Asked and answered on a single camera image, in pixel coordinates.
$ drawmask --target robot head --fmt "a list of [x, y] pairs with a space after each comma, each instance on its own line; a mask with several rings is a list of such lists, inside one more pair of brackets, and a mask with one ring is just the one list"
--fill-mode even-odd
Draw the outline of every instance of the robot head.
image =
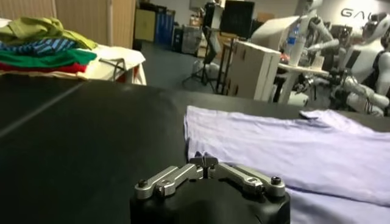
[[363, 39], [366, 43], [371, 43], [383, 37], [390, 28], [390, 15], [380, 13], [372, 15], [370, 20], [363, 27]]
[[318, 9], [322, 5], [323, 0], [307, 0], [306, 2], [306, 11], [312, 11]]

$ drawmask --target tripod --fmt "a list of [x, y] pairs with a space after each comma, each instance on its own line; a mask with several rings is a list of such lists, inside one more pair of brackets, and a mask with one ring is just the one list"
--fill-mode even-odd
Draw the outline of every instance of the tripod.
[[203, 86], [207, 86], [207, 84], [210, 84], [210, 86], [213, 90], [213, 93], [216, 92], [215, 87], [213, 86], [212, 82], [217, 81], [217, 79], [209, 78], [207, 71], [206, 71], [206, 65], [209, 65], [214, 60], [214, 58], [216, 56], [216, 51], [212, 47], [213, 43], [211, 43], [211, 41], [210, 41], [212, 32], [213, 31], [209, 27], [203, 28], [203, 33], [205, 34], [206, 40], [207, 40], [206, 56], [205, 56], [205, 59], [203, 60], [203, 68], [199, 71], [192, 73], [188, 78], [183, 80], [182, 81], [183, 87], [187, 81], [196, 80], [196, 81], [200, 82], [201, 84], [203, 84]]

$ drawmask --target cabinet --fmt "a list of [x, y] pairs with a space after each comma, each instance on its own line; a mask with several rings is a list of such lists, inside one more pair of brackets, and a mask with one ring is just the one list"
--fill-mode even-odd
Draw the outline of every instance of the cabinet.
[[239, 41], [233, 50], [228, 95], [267, 102], [271, 96], [280, 52]]
[[135, 39], [153, 42], [156, 13], [153, 11], [137, 9], [135, 18]]

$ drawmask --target striped shirt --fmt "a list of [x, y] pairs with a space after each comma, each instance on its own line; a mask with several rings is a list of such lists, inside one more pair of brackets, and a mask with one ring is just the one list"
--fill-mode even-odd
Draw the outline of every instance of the striped shirt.
[[12, 51], [17, 54], [36, 56], [56, 54], [76, 47], [77, 43], [75, 41], [64, 38], [43, 39], [19, 46], [8, 46], [0, 42], [1, 51]]

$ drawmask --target green shirt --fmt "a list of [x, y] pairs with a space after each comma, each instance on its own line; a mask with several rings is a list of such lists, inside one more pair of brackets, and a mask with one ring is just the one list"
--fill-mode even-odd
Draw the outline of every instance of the green shirt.
[[20, 18], [0, 28], [0, 41], [6, 45], [21, 45], [45, 38], [67, 38], [74, 40], [80, 48], [94, 49], [97, 44], [84, 36], [65, 30], [55, 18]]
[[22, 68], [57, 68], [61, 66], [87, 65], [97, 57], [95, 53], [70, 49], [54, 55], [33, 57], [20, 55], [10, 51], [0, 51], [0, 62]]

